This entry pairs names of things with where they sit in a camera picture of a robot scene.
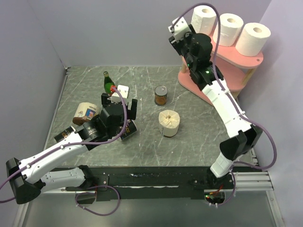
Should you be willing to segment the white paper towel roll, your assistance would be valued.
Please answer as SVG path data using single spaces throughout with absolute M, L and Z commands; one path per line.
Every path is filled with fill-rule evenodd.
M 196 33 L 210 35 L 216 20 L 215 11 L 209 6 L 197 6 L 194 8 L 191 25 Z
M 247 23 L 239 36 L 235 48 L 243 56 L 257 56 L 270 36 L 271 31 L 265 25 Z
M 221 31 L 218 31 L 219 23 L 217 23 L 213 33 L 213 41 L 217 43 L 218 34 L 220 34 L 219 45 L 226 47 L 232 46 L 240 34 L 244 21 L 235 14 L 224 13 L 220 15 L 220 22 Z

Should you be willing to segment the cream paper roll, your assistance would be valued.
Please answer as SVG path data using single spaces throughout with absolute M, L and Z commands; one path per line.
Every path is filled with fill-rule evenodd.
M 159 130 L 162 136 L 173 137 L 177 134 L 180 116 L 173 110 L 164 110 L 159 113 Z

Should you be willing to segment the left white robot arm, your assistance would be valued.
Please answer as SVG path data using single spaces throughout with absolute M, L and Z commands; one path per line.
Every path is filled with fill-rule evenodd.
M 120 101 L 114 103 L 103 93 L 101 112 L 81 126 L 70 126 L 59 133 L 57 144 L 29 158 L 18 160 L 14 157 L 6 162 L 7 181 L 17 204 L 25 204 L 42 192 L 60 187 L 89 190 L 93 186 L 94 176 L 88 166 L 60 172 L 53 169 L 72 156 L 112 143 L 123 135 L 128 121 L 136 119 L 138 101 L 129 102 L 120 92 L 117 95 Z

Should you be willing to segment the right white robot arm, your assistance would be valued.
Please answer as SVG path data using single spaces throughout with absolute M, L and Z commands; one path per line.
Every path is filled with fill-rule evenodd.
M 170 26 L 169 31 L 173 34 L 169 42 L 184 58 L 191 80 L 211 101 L 227 129 L 229 138 L 220 143 L 220 154 L 207 177 L 207 184 L 216 189 L 223 184 L 223 176 L 234 162 L 256 145 L 263 130 L 243 119 L 245 113 L 236 104 L 219 68 L 210 60 L 211 38 L 197 34 L 191 25 Z

